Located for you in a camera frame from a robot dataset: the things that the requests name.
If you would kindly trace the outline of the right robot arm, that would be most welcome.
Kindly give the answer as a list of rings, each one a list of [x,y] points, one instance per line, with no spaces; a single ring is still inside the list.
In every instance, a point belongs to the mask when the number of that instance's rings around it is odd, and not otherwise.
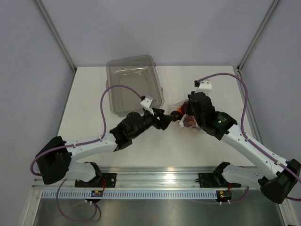
[[[228,144],[252,162],[257,169],[247,169],[228,162],[221,163],[214,183],[225,186],[236,183],[256,188],[270,201],[282,204],[300,181],[301,164],[287,160],[266,148],[243,131],[242,125],[225,112],[216,111],[210,97],[203,92],[188,96],[189,115],[208,135]]]

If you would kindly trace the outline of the clear zip top bag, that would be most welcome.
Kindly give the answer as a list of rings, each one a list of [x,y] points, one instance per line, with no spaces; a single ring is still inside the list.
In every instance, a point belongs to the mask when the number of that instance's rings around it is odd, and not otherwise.
[[[180,127],[195,130],[195,131],[201,131],[201,128],[196,123],[196,120],[194,116],[188,115],[187,112],[188,109],[188,99],[182,100],[176,104],[168,105],[168,113],[172,114],[172,112],[175,112],[174,114],[177,117],[176,123],[179,124]]]

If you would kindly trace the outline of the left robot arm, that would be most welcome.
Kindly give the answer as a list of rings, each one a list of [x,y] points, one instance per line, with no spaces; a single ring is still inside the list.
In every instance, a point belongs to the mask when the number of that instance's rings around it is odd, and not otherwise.
[[[154,108],[144,114],[129,113],[104,137],[93,137],[81,141],[64,141],[61,136],[52,138],[35,156],[33,164],[38,166],[37,176],[44,184],[51,185],[62,179],[74,179],[97,187],[102,181],[102,172],[95,162],[79,162],[80,159],[99,154],[112,153],[127,148],[150,127],[166,130],[171,122],[179,120],[180,113],[171,115]]]

